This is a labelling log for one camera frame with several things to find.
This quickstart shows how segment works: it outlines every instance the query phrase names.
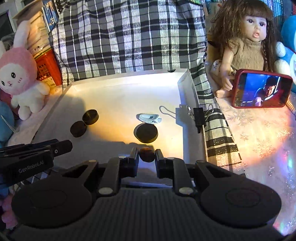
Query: white tray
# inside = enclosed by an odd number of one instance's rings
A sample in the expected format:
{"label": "white tray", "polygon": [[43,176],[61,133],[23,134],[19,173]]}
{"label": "white tray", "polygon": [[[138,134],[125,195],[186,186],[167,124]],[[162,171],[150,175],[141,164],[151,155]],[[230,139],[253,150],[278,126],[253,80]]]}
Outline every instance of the white tray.
{"label": "white tray", "polygon": [[[206,160],[205,142],[187,114],[187,105],[191,109],[199,106],[190,72],[186,69],[173,73],[162,70],[114,74],[77,81],[69,85],[56,102],[33,142],[54,138],[71,140],[73,150],[55,158],[55,165],[61,168],[90,159],[106,163],[111,157],[128,156],[133,147],[146,146],[133,133],[141,124],[137,114],[159,114],[162,122],[155,125],[158,138],[147,145],[154,150],[161,149],[165,157],[177,157],[193,164],[196,160]],[[71,125],[82,120],[89,109],[98,111],[98,121],[88,126],[83,136],[74,138],[70,133]],[[167,183],[158,180],[155,173],[154,162],[141,160],[137,178],[133,180]]]}

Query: doraemon plush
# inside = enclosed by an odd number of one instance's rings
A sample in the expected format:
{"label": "doraemon plush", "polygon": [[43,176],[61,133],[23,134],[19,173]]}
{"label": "doraemon plush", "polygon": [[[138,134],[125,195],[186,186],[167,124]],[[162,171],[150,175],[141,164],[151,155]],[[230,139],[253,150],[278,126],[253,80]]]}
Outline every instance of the doraemon plush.
{"label": "doraemon plush", "polygon": [[296,93],[296,15],[290,16],[283,24],[281,30],[283,43],[277,42],[276,54],[279,59],[274,68],[277,73],[292,77],[294,84],[292,91]]}
{"label": "doraemon plush", "polygon": [[12,110],[8,104],[4,103],[3,101],[0,101],[0,148],[4,146],[12,134],[12,130],[1,116],[3,116],[3,118],[12,128],[14,128],[15,119]]}

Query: pink bunny plush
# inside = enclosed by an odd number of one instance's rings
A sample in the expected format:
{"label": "pink bunny plush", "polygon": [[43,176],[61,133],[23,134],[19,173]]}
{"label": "pink bunny plush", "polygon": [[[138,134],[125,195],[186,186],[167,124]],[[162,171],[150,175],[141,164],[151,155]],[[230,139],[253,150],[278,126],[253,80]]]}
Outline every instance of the pink bunny plush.
{"label": "pink bunny plush", "polygon": [[20,106],[18,115],[22,120],[31,113],[39,112],[44,106],[44,96],[50,87],[37,81],[37,64],[26,49],[30,22],[23,21],[18,26],[13,48],[5,51],[0,41],[0,88],[12,96],[11,105]]}

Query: round black pad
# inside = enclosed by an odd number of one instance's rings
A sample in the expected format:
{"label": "round black pad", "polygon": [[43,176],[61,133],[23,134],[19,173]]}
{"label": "round black pad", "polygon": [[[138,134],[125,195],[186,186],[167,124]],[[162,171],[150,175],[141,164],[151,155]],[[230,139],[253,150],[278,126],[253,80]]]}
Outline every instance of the round black pad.
{"label": "round black pad", "polygon": [[88,110],[82,116],[82,120],[86,125],[92,125],[99,119],[98,112],[96,110]]}
{"label": "round black pad", "polygon": [[12,199],[20,223],[37,228],[70,224],[92,207],[90,192],[78,180],[53,177],[23,187]]}
{"label": "round black pad", "polygon": [[70,132],[74,137],[81,137],[86,132],[87,126],[83,121],[77,121],[75,122],[71,128]]}
{"label": "round black pad", "polygon": [[153,162],[155,159],[155,153],[149,147],[143,147],[139,150],[139,156],[144,162]]}
{"label": "round black pad", "polygon": [[134,130],[135,137],[142,143],[154,142],[158,137],[157,128],[152,124],[140,124]]}
{"label": "round black pad", "polygon": [[212,179],[200,204],[213,220],[236,228],[273,223],[281,209],[273,189],[241,176]]}

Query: plush toy ear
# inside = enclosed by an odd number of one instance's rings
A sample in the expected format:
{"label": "plush toy ear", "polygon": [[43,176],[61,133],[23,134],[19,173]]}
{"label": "plush toy ear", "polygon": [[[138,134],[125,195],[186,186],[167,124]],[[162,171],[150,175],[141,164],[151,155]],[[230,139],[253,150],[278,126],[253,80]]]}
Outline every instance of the plush toy ear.
{"label": "plush toy ear", "polygon": [[2,41],[0,41],[0,58],[2,57],[2,55],[6,52],[6,49],[4,47],[4,43]]}
{"label": "plush toy ear", "polygon": [[13,40],[13,47],[25,47],[27,44],[27,38],[30,32],[30,22],[22,21],[17,28],[15,38]]}

